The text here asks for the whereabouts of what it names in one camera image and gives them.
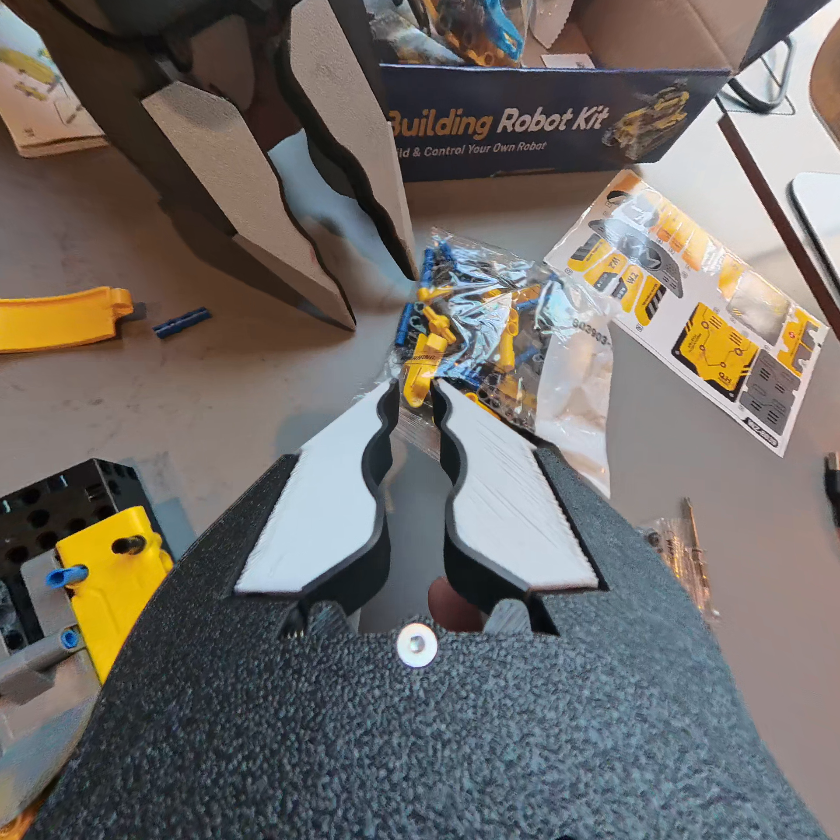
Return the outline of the clear bag black red parts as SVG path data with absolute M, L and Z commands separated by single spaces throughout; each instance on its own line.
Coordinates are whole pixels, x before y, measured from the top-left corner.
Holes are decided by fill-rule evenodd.
M 695 590 L 697 570 L 693 560 L 694 544 L 685 518 L 657 518 L 636 530 L 673 572 L 688 593 Z

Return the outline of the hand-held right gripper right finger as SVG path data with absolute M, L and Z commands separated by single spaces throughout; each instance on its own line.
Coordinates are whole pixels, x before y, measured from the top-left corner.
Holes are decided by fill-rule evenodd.
M 444 567 L 455 591 L 490 614 L 505 600 L 597 590 L 539 448 L 444 380 L 433 385 L 433 404 L 440 465 L 453 485 Z

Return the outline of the clear bag yellow grey parts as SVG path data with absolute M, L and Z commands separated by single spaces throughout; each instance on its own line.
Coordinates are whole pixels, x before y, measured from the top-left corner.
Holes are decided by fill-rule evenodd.
M 446 381 L 527 438 L 556 446 L 611 496 L 606 426 L 616 304 L 542 261 L 433 228 L 383 371 L 397 431 L 439 453 L 431 385 Z

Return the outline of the wooden document stand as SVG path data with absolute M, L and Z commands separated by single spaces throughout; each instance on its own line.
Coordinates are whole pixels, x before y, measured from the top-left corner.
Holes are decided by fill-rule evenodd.
M 839 23 L 816 53 L 808 82 L 812 109 L 826 137 L 839 147 Z M 839 174 L 811 171 L 791 183 L 794 206 L 833 283 L 839 283 Z

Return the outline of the yellow curved arc beam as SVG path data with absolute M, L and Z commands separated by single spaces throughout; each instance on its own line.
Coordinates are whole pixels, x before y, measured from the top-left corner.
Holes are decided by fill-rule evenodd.
M 1 353 L 63 350 L 113 339 L 134 311 L 130 293 L 96 287 L 57 296 L 1 300 Z

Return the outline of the yellow black brick assembly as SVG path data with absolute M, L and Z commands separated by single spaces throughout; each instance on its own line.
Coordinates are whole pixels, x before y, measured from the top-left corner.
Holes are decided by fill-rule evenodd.
M 129 465 L 91 458 L 2 495 L 2 835 L 69 760 L 168 549 Z

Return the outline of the small clear-handled screwdriver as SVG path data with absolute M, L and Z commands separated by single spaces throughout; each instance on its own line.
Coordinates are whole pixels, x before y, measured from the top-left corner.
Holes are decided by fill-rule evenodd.
M 700 547 L 697 520 L 690 499 L 688 497 L 683 497 L 681 504 L 683 512 L 686 516 L 688 528 L 686 550 L 688 552 L 688 561 L 691 571 L 692 593 L 695 596 L 695 603 L 698 609 L 703 614 L 704 618 L 709 620 L 713 617 L 711 587 L 707 574 L 705 554 L 703 549 Z

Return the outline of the clear bag yellow gear parts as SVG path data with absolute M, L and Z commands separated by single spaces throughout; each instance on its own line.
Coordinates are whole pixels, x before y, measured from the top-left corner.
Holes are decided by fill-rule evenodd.
M 382 64 L 520 67 L 531 1 L 365 1 Z

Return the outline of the person's left hand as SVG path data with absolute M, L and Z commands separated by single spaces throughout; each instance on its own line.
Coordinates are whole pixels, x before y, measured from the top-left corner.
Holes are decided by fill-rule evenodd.
M 271 65 L 255 71 L 255 96 L 248 112 L 250 128 L 261 149 L 270 151 L 300 128 L 277 85 Z

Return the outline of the yellow black sticker sheet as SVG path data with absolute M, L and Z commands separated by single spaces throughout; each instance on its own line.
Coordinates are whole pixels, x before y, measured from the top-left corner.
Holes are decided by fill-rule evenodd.
M 615 322 L 783 457 L 828 327 L 631 170 L 546 256 Z

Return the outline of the instruction booklet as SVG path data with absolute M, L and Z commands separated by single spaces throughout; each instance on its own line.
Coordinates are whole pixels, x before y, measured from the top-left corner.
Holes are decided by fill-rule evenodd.
M 1 5 L 1 116 L 18 154 L 37 159 L 109 144 L 41 37 Z

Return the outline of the grey desk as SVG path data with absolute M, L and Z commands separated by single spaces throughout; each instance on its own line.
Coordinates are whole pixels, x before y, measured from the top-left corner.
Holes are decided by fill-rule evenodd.
M 90 457 L 130 464 L 181 554 L 382 372 L 413 286 L 361 210 L 321 182 L 302 138 L 275 149 L 275 165 L 355 332 L 195 257 L 113 148 L 26 160 L 2 128 L 1 156 L 2 298 L 111 286 L 148 310 L 118 340 L 2 356 L 2 492 Z M 212 317 L 154 336 L 198 308 Z M 823 490 L 823 458 L 838 450 L 837 338 L 783 457 L 616 326 L 612 341 L 612 504 L 640 525 L 690 499 L 720 646 L 777 763 L 838 838 L 838 536 Z

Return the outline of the blue cardboard kit box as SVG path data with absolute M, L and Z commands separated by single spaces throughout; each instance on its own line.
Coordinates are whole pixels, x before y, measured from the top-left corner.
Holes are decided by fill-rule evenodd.
M 520 67 L 381 63 L 406 182 L 659 161 L 826 2 L 533 2 Z

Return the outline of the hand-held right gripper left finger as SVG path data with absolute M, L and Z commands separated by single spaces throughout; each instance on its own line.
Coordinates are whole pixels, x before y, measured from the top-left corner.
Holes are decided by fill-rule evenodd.
M 381 483 L 399 403 L 397 382 L 384 382 L 299 448 L 237 597 L 336 602 L 353 614 L 383 587 L 391 548 Z

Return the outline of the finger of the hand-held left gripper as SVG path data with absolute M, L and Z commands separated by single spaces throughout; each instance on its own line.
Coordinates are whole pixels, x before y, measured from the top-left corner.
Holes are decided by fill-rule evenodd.
M 320 172 L 332 186 L 349 187 L 400 271 L 418 280 L 403 175 L 363 2 L 290 2 L 281 26 L 280 88 L 318 150 Z
M 232 237 L 212 233 L 197 215 L 175 210 L 171 220 L 191 250 L 249 287 L 356 330 L 339 281 L 290 209 L 277 168 L 236 106 L 174 81 L 143 107 L 235 226 Z

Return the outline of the small blue connector pin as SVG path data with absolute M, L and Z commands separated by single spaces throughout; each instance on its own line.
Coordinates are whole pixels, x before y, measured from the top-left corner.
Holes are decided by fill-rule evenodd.
M 209 320 L 211 317 L 212 313 L 209 310 L 198 308 L 154 325 L 152 330 L 156 338 L 167 340 L 176 334 L 195 327 L 201 322 Z

